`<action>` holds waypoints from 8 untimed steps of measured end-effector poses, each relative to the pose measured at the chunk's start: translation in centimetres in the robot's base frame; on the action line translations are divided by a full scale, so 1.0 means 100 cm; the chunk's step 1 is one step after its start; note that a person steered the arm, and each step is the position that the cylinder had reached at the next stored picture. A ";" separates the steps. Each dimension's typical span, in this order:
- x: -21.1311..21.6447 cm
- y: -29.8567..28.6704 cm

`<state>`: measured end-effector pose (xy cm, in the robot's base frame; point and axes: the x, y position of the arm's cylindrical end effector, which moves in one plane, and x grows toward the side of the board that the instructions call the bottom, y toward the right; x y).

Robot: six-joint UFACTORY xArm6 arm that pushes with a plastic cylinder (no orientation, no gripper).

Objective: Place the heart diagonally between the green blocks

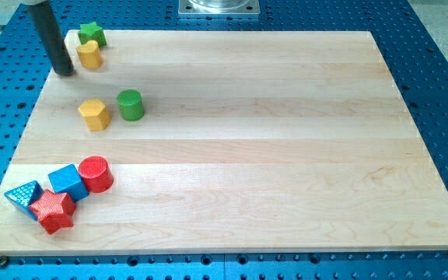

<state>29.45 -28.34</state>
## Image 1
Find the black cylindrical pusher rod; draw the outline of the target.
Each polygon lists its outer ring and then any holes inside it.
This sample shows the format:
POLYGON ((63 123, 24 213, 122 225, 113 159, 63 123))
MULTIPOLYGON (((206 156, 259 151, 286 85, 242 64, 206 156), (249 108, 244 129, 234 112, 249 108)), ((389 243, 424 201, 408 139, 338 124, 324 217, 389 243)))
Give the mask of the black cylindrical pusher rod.
POLYGON ((48 0, 26 0, 26 9, 54 72, 62 76, 73 75, 74 66, 50 2, 48 0))

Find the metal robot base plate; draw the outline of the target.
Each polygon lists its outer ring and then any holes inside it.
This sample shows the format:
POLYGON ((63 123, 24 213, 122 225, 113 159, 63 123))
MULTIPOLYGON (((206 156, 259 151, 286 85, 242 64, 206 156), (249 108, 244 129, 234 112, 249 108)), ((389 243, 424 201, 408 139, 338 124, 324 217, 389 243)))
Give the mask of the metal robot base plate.
POLYGON ((179 16, 258 16, 258 0, 179 0, 179 16))

